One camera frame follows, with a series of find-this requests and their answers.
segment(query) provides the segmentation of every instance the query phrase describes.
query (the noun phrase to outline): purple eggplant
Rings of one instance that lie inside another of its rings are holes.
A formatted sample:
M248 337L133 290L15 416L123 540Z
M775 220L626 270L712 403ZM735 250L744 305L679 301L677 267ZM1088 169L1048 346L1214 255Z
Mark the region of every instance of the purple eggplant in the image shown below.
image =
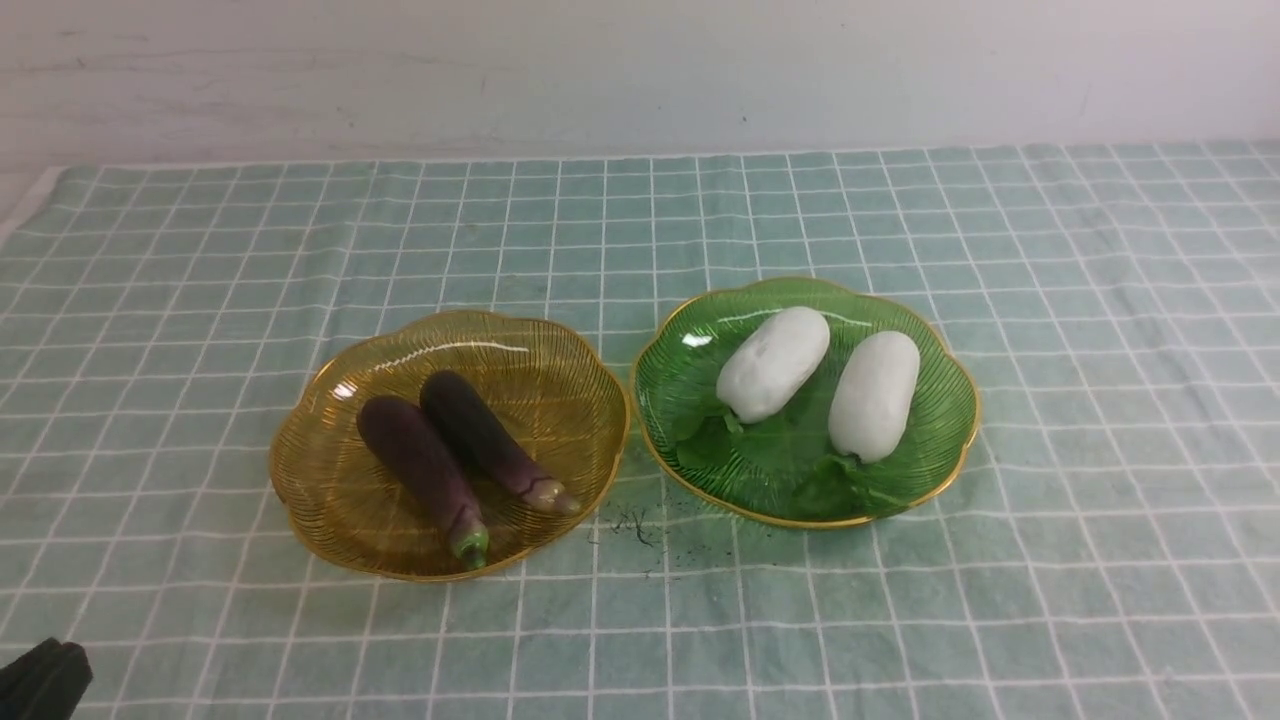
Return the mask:
M412 402L383 395L360 409L356 428L365 446L426 507L449 552L470 570L483 568L489 529L457 459Z
M511 437L471 383L452 370L431 374L419 396L444 442L534 510L576 515L582 503Z

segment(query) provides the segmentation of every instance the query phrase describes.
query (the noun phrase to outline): bowl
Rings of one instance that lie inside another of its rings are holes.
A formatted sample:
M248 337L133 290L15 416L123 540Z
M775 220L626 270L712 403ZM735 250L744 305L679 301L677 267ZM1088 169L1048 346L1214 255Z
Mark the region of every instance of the bowl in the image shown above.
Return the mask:
M737 432L716 418L719 370L765 319L795 305L827 316L827 354L781 413ZM831 447L827 414L850 352L881 331L915 341L920 373L897 448L858 465ZM982 416L973 378L927 320L814 278L773 278L689 300L640 352L631 383L644 442L663 470L714 505L794 528L859 525L927 502L960 474Z
M490 534L479 570L449 555L422 506L356 430L366 400L416 404L424 380L442 369L466 377L512 437L582 501L575 516L548 515L468 474ZM271 484L294 534L319 557L389 578L457 580L511 565L590 516L617 475L628 424L625 388L573 331L439 313L348 347L320 369L271 443Z

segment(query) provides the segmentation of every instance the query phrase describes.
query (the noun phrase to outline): light green tablecloth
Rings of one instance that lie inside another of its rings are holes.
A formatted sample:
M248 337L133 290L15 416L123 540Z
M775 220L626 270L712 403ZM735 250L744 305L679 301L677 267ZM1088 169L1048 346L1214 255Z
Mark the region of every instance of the light green tablecloth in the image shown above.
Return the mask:
M973 372L938 501L767 529L635 442L500 577L289 534L265 448L342 347L479 306L625 373L777 274ZM1277 305L1280 142L73 169L0 247L0 656L84 643L83 720L1276 717Z

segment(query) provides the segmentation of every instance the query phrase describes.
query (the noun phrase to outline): amber glass plate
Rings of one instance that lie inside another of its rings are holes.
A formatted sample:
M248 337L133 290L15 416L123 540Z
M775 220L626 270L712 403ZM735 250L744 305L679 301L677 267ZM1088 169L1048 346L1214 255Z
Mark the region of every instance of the amber glass plate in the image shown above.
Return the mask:
M467 571L419 502L365 448L361 405L417 402L435 370L465 375L512 437L582 501L572 518L530 510L489 478L470 477L489 527L489 564ZM406 580L454 580L525 557L581 523L617 474L626 391L573 331L472 310L430 315L355 345L302 393L270 452L271 483L294 534L329 562Z

